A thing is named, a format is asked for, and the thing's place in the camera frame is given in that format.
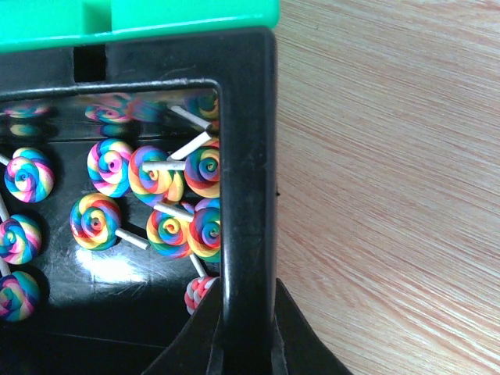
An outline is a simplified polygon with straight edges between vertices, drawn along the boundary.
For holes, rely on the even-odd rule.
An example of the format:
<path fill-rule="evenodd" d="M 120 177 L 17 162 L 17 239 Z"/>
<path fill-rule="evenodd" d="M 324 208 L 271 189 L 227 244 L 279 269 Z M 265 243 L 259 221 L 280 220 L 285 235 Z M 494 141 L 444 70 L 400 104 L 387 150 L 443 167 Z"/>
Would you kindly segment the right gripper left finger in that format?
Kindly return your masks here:
<path fill-rule="evenodd" d="M 221 310 L 221 288 L 211 287 L 173 342 L 142 374 L 207 374 Z"/>

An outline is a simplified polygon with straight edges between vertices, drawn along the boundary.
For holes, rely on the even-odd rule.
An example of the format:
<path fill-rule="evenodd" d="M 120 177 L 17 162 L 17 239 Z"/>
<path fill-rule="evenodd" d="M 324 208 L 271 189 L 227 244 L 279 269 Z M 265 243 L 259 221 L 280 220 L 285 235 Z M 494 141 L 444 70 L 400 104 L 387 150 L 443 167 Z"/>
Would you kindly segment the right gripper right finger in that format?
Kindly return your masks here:
<path fill-rule="evenodd" d="M 280 279 L 276 284 L 274 322 L 274 374 L 351 373 L 319 339 Z"/>

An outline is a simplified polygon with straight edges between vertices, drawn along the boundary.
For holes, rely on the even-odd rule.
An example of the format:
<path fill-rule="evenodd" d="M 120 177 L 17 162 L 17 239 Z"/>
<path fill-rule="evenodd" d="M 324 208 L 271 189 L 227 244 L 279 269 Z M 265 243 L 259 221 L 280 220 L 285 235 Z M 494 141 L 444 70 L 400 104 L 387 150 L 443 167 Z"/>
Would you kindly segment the black bin with swirl lollipops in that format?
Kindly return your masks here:
<path fill-rule="evenodd" d="M 40 220 L 46 243 L 27 266 L 41 288 L 33 317 L 1 326 L 4 374 L 140 374 L 189 320 L 188 261 L 120 242 L 104 252 L 70 233 L 74 202 L 91 191 L 84 161 L 98 124 L 78 95 L 213 88 L 222 101 L 221 310 L 209 373 L 229 355 L 237 374 L 268 373 L 276 290 L 276 43 L 265 28 L 154 37 L 1 56 L 1 101 L 52 104 L 33 137 L 1 133 L 2 150 L 33 145 L 55 168 L 43 202 L 7 205 Z"/>

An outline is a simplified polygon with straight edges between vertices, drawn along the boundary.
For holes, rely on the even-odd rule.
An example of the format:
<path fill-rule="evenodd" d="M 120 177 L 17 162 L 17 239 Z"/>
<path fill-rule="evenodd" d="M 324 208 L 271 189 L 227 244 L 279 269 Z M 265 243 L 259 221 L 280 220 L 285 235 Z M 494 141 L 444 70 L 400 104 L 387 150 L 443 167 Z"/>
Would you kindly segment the green bin with lollipops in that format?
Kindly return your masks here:
<path fill-rule="evenodd" d="M 1 50 L 274 28 L 279 19 L 279 1 L 3 1 Z"/>

